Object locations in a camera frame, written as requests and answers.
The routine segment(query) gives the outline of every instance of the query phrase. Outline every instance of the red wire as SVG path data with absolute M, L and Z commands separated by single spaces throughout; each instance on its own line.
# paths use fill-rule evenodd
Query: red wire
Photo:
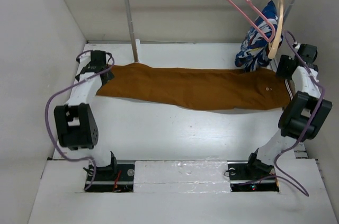
M 117 187 L 117 182 L 118 182 L 118 180 L 119 180 L 120 174 L 121 174 L 121 170 L 118 172 L 118 177 L 117 177 L 117 179 L 115 179 L 113 191 L 114 191 L 115 188 Z

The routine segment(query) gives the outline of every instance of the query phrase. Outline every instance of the beige hanger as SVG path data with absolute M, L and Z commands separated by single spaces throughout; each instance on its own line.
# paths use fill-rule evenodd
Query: beige hanger
M 276 55 L 276 52 L 280 43 L 280 36 L 282 32 L 282 20 L 284 17 L 284 0 L 279 0 L 279 18 L 278 18 L 278 28 L 276 29 L 275 37 L 273 41 L 269 44 L 269 54 L 268 57 L 273 59 Z

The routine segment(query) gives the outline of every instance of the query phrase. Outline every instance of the pink hanger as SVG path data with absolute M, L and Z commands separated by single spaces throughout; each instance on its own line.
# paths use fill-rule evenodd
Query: pink hanger
M 245 2 L 247 2 L 250 7 L 266 22 L 266 24 L 272 29 L 272 34 L 270 38 L 267 38 L 266 35 L 259 29 L 258 26 L 255 25 L 255 23 L 232 1 L 232 0 L 227 0 L 237 11 L 239 11 L 241 13 L 241 15 L 243 15 L 243 17 L 251 24 L 251 26 L 253 26 L 258 33 L 261 34 L 261 36 L 267 41 L 267 42 L 271 42 L 274 39 L 275 36 L 275 28 L 273 26 L 273 24 L 267 19 L 267 17 L 265 17 L 263 15 L 263 13 L 261 13 L 260 10 L 258 10 L 253 4 L 251 0 L 245 0 Z

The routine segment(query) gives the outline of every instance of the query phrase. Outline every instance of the cable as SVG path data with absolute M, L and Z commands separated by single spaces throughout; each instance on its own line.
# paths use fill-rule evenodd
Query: cable
M 309 196 L 307 190 L 305 189 L 305 187 L 303 187 L 303 185 L 301 183 L 299 183 L 294 177 L 292 177 L 291 175 L 287 174 L 285 171 L 283 171 L 277 164 L 277 161 L 278 159 L 280 158 L 281 155 L 283 155 L 284 153 L 286 153 L 287 151 L 289 150 L 292 150 L 295 146 L 298 145 L 298 143 L 300 143 L 303 139 L 304 139 L 304 136 L 306 134 L 306 131 L 307 129 L 309 128 L 310 124 L 312 123 L 316 113 L 318 112 L 319 108 L 320 108 L 320 105 L 324 99 L 324 96 L 325 96 L 325 88 L 323 86 L 321 86 L 315 79 L 314 79 L 314 76 L 312 76 L 312 73 L 311 73 L 311 70 L 310 68 L 307 66 L 307 64 L 304 62 L 304 60 L 300 57 L 300 55 L 295 51 L 295 49 L 293 48 L 293 44 L 287 39 L 287 33 L 289 36 L 291 36 L 294 40 L 294 42 L 296 41 L 294 35 L 290 32 L 290 31 L 285 31 L 284 35 L 285 35 L 285 39 L 286 39 L 286 42 L 288 44 L 288 46 L 290 47 L 290 49 L 293 51 L 294 55 L 298 58 L 298 60 L 300 61 L 300 63 L 302 64 L 302 66 L 306 69 L 306 71 L 308 72 L 310 78 L 311 78 L 311 81 L 313 82 L 313 84 L 315 84 L 316 86 L 318 86 L 322 93 L 320 94 L 320 97 L 319 97 L 319 100 L 310 116 L 310 118 L 308 119 L 304 129 L 302 130 L 299 138 L 297 139 L 297 141 L 294 143 L 293 146 L 281 151 L 281 153 L 279 153 L 275 158 L 274 158 L 274 165 L 275 167 L 281 172 L 283 173 L 285 176 L 287 176 L 289 179 L 293 180 L 297 185 L 295 185 L 294 183 L 292 183 L 290 180 L 286 179 L 285 177 L 282 177 L 282 176 L 277 176 L 277 175 L 270 175 L 270 176 L 267 176 L 267 177 L 264 177 L 264 178 L 261 178 L 261 179 L 258 179 L 258 180 L 255 180 L 255 181 L 249 181 L 249 182 L 246 182 L 246 183 L 241 183 L 240 185 L 247 185 L 247 184 L 252 184 L 252 183 L 256 183 L 256 182 L 260 182 L 262 180 L 265 180 L 265 179 L 268 179 L 268 178 L 279 178 L 279 179 L 283 179 L 285 180 L 286 182 L 290 183 L 291 185 L 293 185 L 296 189 L 298 189 L 302 194 L 304 194 L 305 196 Z
M 114 187 L 113 187 L 113 192 L 114 192 L 114 190 L 118 187 L 118 186 L 117 186 L 117 182 L 118 182 L 118 180 L 119 180 L 120 175 L 121 175 L 121 170 L 118 172 L 118 177 L 117 177 L 117 179 L 115 179 Z
M 87 52 L 91 52 L 91 51 L 93 51 L 93 50 L 87 50 L 87 51 L 84 51 L 84 52 L 80 53 L 80 54 L 77 56 L 77 58 L 79 58 L 81 55 L 83 55 L 83 54 L 85 54 L 85 53 L 87 53 Z M 52 144 L 54 145 L 55 149 L 56 149 L 56 150 L 58 151 L 58 153 L 61 155 L 61 157 L 64 158 L 65 160 L 69 161 L 69 162 L 80 162 L 81 160 L 89 160 L 89 161 L 93 164 L 93 176 L 92 176 L 91 182 L 89 183 L 89 185 L 88 185 L 84 190 L 88 190 L 88 189 L 92 186 L 92 184 L 93 184 L 93 182 L 94 182 L 95 174 L 96 174 L 96 163 L 95 163 L 95 160 L 94 160 L 94 158 L 93 158 L 92 156 L 87 156 L 87 157 L 83 157 L 83 158 L 79 158 L 79 159 L 72 159 L 72 158 L 67 157 L 67 156 L 63 153 L 63 151 L 62 151 L 62 150 L 60 149 L 60 147 L 58 146 L 57 140 L 54 139 L 54 136 L 53 136 L 53 133 L 52 133 L 50 124 L 49 124 L 49 118 L 48 118 L 49 106 L 50 106 L 52 100 L 53 100 L 56 96 L 58 96 L 58 95 L 60 95 L 60 94 L 62 94 L 62 93 L 64 93 L 64 92 L 66 92 L 66 91 L 68 91 L 68 90 L 70 90 L 70 89 L 72 89 L 72 88 L 74 88 L 74 87 L 76 87 L 76 86 L 78 86 L 78 85 L 83 84 L 84 82 L 90 80 L 91 78 L 94 78 L 94 77 L 96 77 L 96 76 L 99 76 L 99 75 L 102 75 L 102 74 L 104 74 L 104 73 L 109 72 L 109 71 L 113 68 L 113 66 L 114 66 L 114 58 L 112 57 L 112 54 L 111 54 L 111 53 L 106 53 L 106 55 L 108 55 L 108 56 L 110 57 L 109 60 L 108 60 L 108 62 L 109 62 L 110 60 L 112 60 L 112 65 L 111 65 L 111 66 L 109 66 L 107 69 L 105 69 L 105 70 L 103 70 L 103 71 L 101 71 L 101 72 L 99 72 L 99 73 L 96 73 L 96 74 L 94 74 L 94 75 L 92 75 L 92 76 L 90 76 L 90 77 L 88 77 L 88 78 L 86 78 L 86 79 L 83 79 L 83 80 L 79 81 L 78 83 L 75 83 L 75 84 L 73 84 L 73 85 L 70 85 L 70 86 L 66 87 L 65 89 L 63 89 L 63 90 L 61 90 L 61 91 L 59 91 L 59 92 L 53 94 L 53 95 L 48 99 L 48 101 L 47 101 L 47 103 L 46 103 L 46 107 L 45 107 L 45 109 L 44 109 L 44 122 L 45 122 L 45 124 L 46 124 L 46 129 L 47 129 L 48 136 L 49 136 L 50 140 L 52 141 Z

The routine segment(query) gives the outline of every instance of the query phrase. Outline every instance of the folded garment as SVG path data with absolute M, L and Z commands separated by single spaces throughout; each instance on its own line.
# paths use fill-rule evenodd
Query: folded garment
M 194 110 L 269 110 L 290 102 L 284 80 L 264 68 L 245 73 L 243 69 L 151 68 L 134 63 L 114 66 L 112 71 L 114 79 L 98 95 Z

